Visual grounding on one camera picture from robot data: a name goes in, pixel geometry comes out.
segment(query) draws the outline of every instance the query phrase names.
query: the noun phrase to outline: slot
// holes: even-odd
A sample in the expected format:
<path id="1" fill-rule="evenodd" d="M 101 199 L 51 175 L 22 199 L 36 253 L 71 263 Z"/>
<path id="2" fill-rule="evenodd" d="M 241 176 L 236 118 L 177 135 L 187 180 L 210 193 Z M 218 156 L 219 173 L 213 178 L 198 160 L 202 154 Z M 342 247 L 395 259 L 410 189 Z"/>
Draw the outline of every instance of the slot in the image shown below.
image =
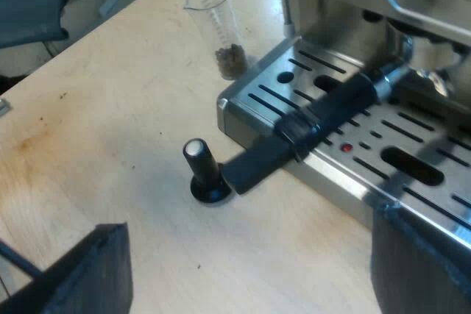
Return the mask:
<path id="1" fill-rule="evenodd" d="M 304 55 L 305 57 L 307 57 L 307 58 L 309 58 L 309 59 L 314 60 L 315 62 L 318 62 L 318 63 L 320 63 L 320 64 L 323 64 L 323 65 L 327 66 L 328 68 L 331 68 L 331 69 L 333 69 L 333 70 L 335 70 L 335 71 L 338 71 L 340 74 L 345 74 L 345 73 L 346 73 L 346 71 L 345 71 L 344 69 L 339 68 L 338 66 L 335 66 L 334 64 L 330 64 L 329 62 L 326 62 L 325 60 L 322 60 L 322 59 L 320 59 L 320 58 L 318 58 L 318 57 L 315 57 L 315 56 L 313 56 L 312 54 L 309 54 L 309 53 L 306 52 L 306 51 L 299 51 L 299 53 L 300 53 L 301 55 Z"/>
<path id="2" fill-rule="evenodd" d="M 279 99 L 280 101 L 283 101 L 285 102 L 287 105 L 293 107 L 294 109 L 299 109 L 300 106 L 298 106 L 297 104 L 295 104 L 294 102 L 290 101 L 289 99 L 287 99 L 286 97 L 283 97 L 281 96 L 279 93 L 276 93 L 274 92 L 273 90 L 270 90 L 267 86 L 265 85 L 259 85 L 258 86 L 259 88 L 261 88 L 262 90 L 264 90 L 265 92 L 269 93 L 270 95 L 272 95 L 273 97 L 276 97 L 277 99 Z"/>
<path id="3" fill-rule="evenodd" d="M 367 143 L 364 143 L 363 141 L 361 141 L 358 145 L 363 147 L 365 150 L 370 150 L 371 149 L 371 146 L 368 145 Z"/>
<path id="4" fill-rule="evenodd" d="M 353 126 L 356 126 L 357 128 L 360 126 L 360 123 L 358 123 L 356 120 L 354 119 L 349 119 L 347 121 L 349 124 L 352 124 Z"/>
<path id="5" fill-rule="evenodd" d="M 298 62 L 297 60 L 294 60 L 294 59 L 290 58 L 290 59 L 288 59 L 288 61 L 290 63 L 293 63 L 293 64 L 299 66 L 300 68 L 303 68 L 304 70 L 312 71 L 312 68 L 309 68 L 307 65 L 304 65 L 304 64 Z"/>
<path id="6" fill-rule="evenodd" d="M 448 137 L 448 140 L 451 142 L 451 143 L 454 143 L 458 146 L 461 146 L 463 149 L 466 149 L 468 151 L 471 151 L 471 145 L 468 145 L 467 143 L 464 143 L 463 141 L 460 141 L 456 138 L 454 138 L 453 136 L 449 136 Z"/>
<path id="7" fill-rule="evenodd" d="M 445 179 L 441 171 L 397 147 L 384 149 L 381 159 L 425 185 L 437 186 Z"/>
<path id="8" fill-rule="evenodd" d="M 419 138 L 417 135 L 412 134 L 411 132 L 408 132 L 407 130 L 404 130 L 403 128 L 389 122 L 385 121 L 384 119 L 381 121 L 383 125 L 386 125 L 388 128 L 393 129 L 396 132 L 399 132 L 400 134 L 407 136 L 408 138 L 418 142 L 418 143 L 423 143 L 424 140 L 422 138 Z"/>
<path id="9" fill-rule="evenodd" d="M 353 160 L 355 162 L 357 162 L 359 165 L 365 167 L 367 170 L 369 170 L 369 171 L 373 172 L 374 174 L 380 176 L 381 178 L 386 179 L 386 180 L 389 179 L 389 176 L 387 174 L 383 173 L 382 171 L 380 171 L 376 167 L 373 167 L 368 162 L 363 161 L 361 158 L 354 157 Z"/>
<path id="10" fill-rule="evenodd" d="M 371 135 L 373 135 L 375 138 L 377 139 L 382 139 L 383 136 L 379 133 L 379 132 L 376 132 L 375 130 L 372 130 L 371 132 L 369 132 Z"/>
<path id="11" fill-rule="evenodd" d="M 456 194 L 452 194 L 451 195 L 451 198 L 457 202 L 459 202 L 460 204 L 466 206 L 466 207 L 469 207 L 471 209 L 471 201 L 467 201 L 465 199 L 463 199 L 462 197 L 456 195 Z"/>
<path id="12" fill-rule="evenodd" d="M 276 107 L 272 106 L 270 103 L 268 103 L 267 101 L 264 101 L 263 99 L 261 99 L 260 97 L 254 95 L 253 93 L 249 93 L 249 97 L 251 99 L 253 99 L 254 101 L 260 103 L 262 106 L 265 106 L 266 108 L 268 108 L 269 110 L 272 110 L 273 112 L 277 113 L 278 115 L 285 115 L 285 113 L 283 113 L 282 111 L 280 111 L 279 109 L 277 109 Z"/>
<path id="13" fill-rule="evenodd" d="M 462 218 L 452 214 L 450 211 L 447 211 L 443 207 L 440 207 L 439 205 L 433 203 L 432 201 L 428 200 L 424 196 L 420 195 L 418 192 L 413 191 L 412 189 L 406 187 L 405 185 L 403 186 L 403 190 L 407 194 L 413 196 L 414 198 L 419 199 L 421 202 L 423 202 L 424 204 L 426 204 L 426 205 L 430 206 L 431 208 L 435 209 L 439 213 L 442 213 L 442 214 L 446 215 L 447 217 L 451 218 L 452 220 L 454 220 L 455 222 L 459 223 L 460 225 L 465 226 L 468 229 L 471 229 L 471 225 L 468 224 L 465 220 L 463 220 Z"/>
<path id="14" fill-rule="evenodd" d="M 310 97 L 308 94 L 306 94 L 306 93 L 304 93 L 304 92 L 301 92 L 301 91 L 299 91 L 299 90 L 294 90 L 293 92 L 296 93 L 298 96 L 301 96 L 301 97 L 303 97 L 304 99 L 307 99 L 307 100 L 310 101 L 310 102 L 316 101 L 315 99 L 313 99 L 312 97 Z"/>
<path id="15" fill-rule="evenodd" d="M 333 77 L 328 75 L 319 75 L 317 78 L 314 79 L 314 86 L 320 88 L 321 90 L 327 93 L 336 89 L 341 84 L 341 81 L 334 79 Z"/>
<path id="16" fill-rule="evenodd" d="M 428 108 L 419 106 L 415 102 L 409 102 L 409 107 L 415 109 L 417 112 L 421 112 L 422 114 L 429 115 L 432 118 L 438 119 L 439 121 L 444 121 L 445 120 L 444 116 L 442 116 L 438 113 L 435 113 L 433 110 L 429 110 Z"/>
<path id="17" fill-rule="evenodd" d="M 439 154 L 441 154 L 442 156 L 445 156 L 447 158 L 449 158 L 450 160 L 453 160 L 455 161 L 456 163 L 459 163 L 460 165 L 464 166 L 464 167 L 469 167 L 470 164 L 466 161 L 463 161 L 461 158 L 455 156 L 454 154 L 451 154 L 450 152 L 448 151 L 445 151 L 443 149 L 437 149 L 436 150 Z"/>
<path id="18" fill-rule="evenodd" d="M 400 116 L 401 118 L 406 119 L 407 121 L 410 121 L 411 123 L 414 123 L 414 124 L 424 128 L 424 129 L 427 129 L 429 132 L 434 132 L 435 131 L 435 128 L 433 128 L 433 126 L 428 125 L 427 123 L 424 123 L 423 121 L 420 121 L 419 119 L 411 117 L 409 114 L 399 112 L 397 115 Z"/>

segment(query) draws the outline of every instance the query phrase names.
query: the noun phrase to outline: black object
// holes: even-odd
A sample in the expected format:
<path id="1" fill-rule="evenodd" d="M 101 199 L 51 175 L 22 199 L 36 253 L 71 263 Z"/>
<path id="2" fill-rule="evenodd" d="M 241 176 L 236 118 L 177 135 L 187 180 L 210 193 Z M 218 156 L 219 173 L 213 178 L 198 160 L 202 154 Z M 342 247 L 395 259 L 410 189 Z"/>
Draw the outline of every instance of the black object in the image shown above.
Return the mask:
<path id="1" fill-rule="evenodd" d="M 132 302 L 126 224 L 102 224 L 0 304 L 1 314 L 125 314 Z"/>
<path id="2" fill-rule="evenodd" d="M 376 76 L 377 71 L 357 73 L 320 100 L 284 115 L 273 135 L 225 163 L 222 176 L 237 193 L 245 193 L 289 160 L 303 160 L 339 125 L 378 99 Z"/>
<path id="3" fill-rule="evenodd" d="M 471 313 L 463 249 L 401 207 L 375 211 L 371 278 L 383 314 Z"/>
<path id="4" fill-rule="evenodd" d="M 204 203 L 218 202 L 230 194 L 222 179 L 219 165 L 203 139 L 191 139 L 183 147 L 183 155 L 194 173 L 191 193 Z"/>

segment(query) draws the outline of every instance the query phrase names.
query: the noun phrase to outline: round hole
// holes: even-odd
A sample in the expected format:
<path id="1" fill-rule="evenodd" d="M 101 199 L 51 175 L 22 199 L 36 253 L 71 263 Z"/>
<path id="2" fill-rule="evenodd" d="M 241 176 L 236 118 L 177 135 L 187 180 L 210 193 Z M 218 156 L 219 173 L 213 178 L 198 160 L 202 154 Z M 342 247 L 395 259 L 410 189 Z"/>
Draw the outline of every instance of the round hole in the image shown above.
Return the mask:
<path id="1" fill-rule="evenodd" d="M 290 71 L 284 71 L 283 73 L 278 75 L 278 82 L 282 84 L 287 84 L 294 78 L 294 74 Z"/>
<path id="2" fill-rule="evenodd" d="M 391 97 L 389 100 L 388 100 L 388 103 L 389 104 L 392 104 L 393 106 L 397 106 L 400 101 L 397 97 Z"/>
<path id="3" fill-rule="evenodd" d="M 376 24 L 377 22 L 383 20 L 383 16 L 378 13 L 374 13 L 373 11 L 363 10 L 363 19 L 365 21 L 371 22 L 372 24 Z"/>
<path id="4" fill-rule="evenodd" d="M 342 152 L 349 153 L 353 149 L 353 145 L 351 143 L 343 143 L 340 145 L 340 149 Z"/>

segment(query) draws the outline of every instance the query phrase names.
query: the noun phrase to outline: knob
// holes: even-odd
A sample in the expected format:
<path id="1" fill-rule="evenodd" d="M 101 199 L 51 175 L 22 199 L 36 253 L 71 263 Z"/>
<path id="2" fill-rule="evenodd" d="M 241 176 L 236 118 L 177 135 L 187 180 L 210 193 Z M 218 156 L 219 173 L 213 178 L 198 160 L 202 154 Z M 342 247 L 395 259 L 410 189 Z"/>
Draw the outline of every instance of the knob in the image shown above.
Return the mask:
<path id="1" fill-rule="evenodd" d="M 231 192 L 203 139 L 191 139 L 183 146 L 183 155 L 193 171 L 190 190 L 204 203 L 221 201 Z"/>

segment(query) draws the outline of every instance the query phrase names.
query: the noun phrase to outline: espresso machine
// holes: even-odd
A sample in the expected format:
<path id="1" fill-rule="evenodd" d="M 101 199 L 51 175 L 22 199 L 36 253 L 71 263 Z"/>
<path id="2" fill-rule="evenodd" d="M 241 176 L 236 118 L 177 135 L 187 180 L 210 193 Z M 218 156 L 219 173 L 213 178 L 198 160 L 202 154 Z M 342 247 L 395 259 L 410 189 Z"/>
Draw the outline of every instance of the espresso machine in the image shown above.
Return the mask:
<path id="1" fill-rule="evenodd" d="M 283 0 L 286 39 L 217 98 L 244 193 L 284 167 L 362 224 L 399 207 L 471 255 L 471 0 Z"/>

